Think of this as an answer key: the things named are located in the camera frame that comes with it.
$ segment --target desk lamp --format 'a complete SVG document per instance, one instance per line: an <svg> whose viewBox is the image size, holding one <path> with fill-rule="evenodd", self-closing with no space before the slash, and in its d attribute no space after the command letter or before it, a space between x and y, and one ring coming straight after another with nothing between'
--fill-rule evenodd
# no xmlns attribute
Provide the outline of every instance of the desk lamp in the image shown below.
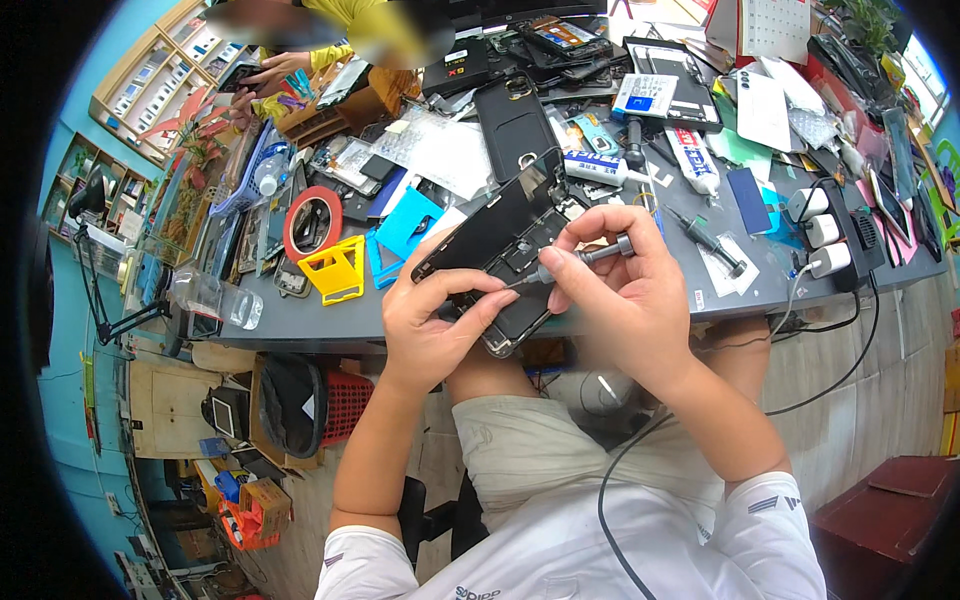
<svg viewBox="0 0 960 600"><path fill-rule="evenodd" d="M86 181L86 187L74 194L67 204L67 214L80 224L80 229L73 236L73 243L77 245L77 256L80 259L80 274L84 277L86 301L90 305L90 312L93 313L93 322L97 330L97 340L101 346L106 346L121 334L130 331L134 327L141 326L154 317L170 317L170 302L167 300L156 300L114 324L109 321L107 308L104 306L104 299L100 295L100 286L97 283L97 271L93 266L93 245L84 219L85 214L95 216L107 209L109 181L104 176L102 167L99 165L90 171L90 175L86 178ZM84 269L84 250L86 259L90 262L90 279L87 279L86 270Z"/></svg>

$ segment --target shorts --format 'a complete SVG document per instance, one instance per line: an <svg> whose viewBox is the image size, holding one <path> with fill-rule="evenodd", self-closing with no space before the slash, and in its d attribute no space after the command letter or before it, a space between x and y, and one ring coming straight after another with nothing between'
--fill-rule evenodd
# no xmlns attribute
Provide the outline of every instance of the shorts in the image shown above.
<svg viewBox="0 0 960 600"><path fill-rule="evenodd" d="M650 423L665 414L661 408ZM602 478L629 443L608 453L574 424L565 404L548 398L476 397L454 405L453 419L464 465L484 511L482 520L490 531L534 495ZM671 493L703 530L712 533L714 507L723 498L724 482L675 420L631 448L611 479Z"/></svg>

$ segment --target white charger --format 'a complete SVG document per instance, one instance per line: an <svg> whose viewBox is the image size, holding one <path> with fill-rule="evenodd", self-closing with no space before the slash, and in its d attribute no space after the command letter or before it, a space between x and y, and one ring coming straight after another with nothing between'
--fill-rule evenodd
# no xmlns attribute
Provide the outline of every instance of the white charger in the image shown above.
<svg viewBox="0 0 960 600"><path fill-rule="evenodd" d="M800 212L804 210L804 205L806 204L806 199L810 199L810 205L806 208L803 216ZM786 204L786 211L790 215L790 218L793 219L794 223L799 223L800 221L806 221L811 217L824 214L827 212L829 207L829 201L827 200L827 192L823 188L818 187L813 191L813 195L810 195L810 188L806 187L804 189L799 189L794 192L793 197L790 198L790 202Z"/></svg>
<svg viewBox="0 0 960 600"><path fill-rule="evenodd" d="M810 246L822 248L840 239L840 227L833 215L817 215L807 222L809 228L806 230L806 239L810 241Z"/></svg>
<svg viewBox="0 0 960 600"><path fill-rule="evenodd" d="M851 263L850 248L847 242L823 246L810 255L810 274L815 279L836 273Z"/></svg>

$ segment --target white glue tube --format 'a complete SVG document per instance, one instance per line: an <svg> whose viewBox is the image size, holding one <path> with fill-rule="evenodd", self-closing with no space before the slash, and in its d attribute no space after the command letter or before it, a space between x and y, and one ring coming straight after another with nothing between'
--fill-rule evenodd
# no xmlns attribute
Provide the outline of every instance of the white glue tube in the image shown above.
<svg viewBox="0 0 960 600"><path fill-rule="evenodd" d="M606 183L617 187L625 180L649 183L650 178L631 171L622 158L616 156L597 155L592 152L567 150L564 152L564 168L568 175L585 180Z"/></svg>
<svg viewBox="0 0 960 600"><path fill-rule="evenodd" d="M709 196L711 200L720 198L720 174L713 165L713 159L707 152L707 146L700 134L690 130L663 128L670 140L673 154L680 163L680 170L698 194Z"/></svg>

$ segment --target adhesive strip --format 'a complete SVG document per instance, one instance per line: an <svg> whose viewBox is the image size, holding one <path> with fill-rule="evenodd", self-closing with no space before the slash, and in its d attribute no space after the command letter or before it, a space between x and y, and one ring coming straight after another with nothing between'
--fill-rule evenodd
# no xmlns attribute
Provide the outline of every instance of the adhesive strip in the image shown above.
<svg viewBox="0 0 960 600"><path fill-rule="evenodd" d="M308 208L306 206L310 201L319 200L326 204L330 211L330 227L326 232L322 244L317 248L301 249L294 244L294 222L297 220L297 213ZM297 196L287 209L287 218L283 222L283 249L286 251L287 258L294 262L300 262L310 254L315 254L321 250L326 250L340 240L340 233L344 227L344 206L340 203L340 197L333 190L321 185L308 187Z"/></svg>

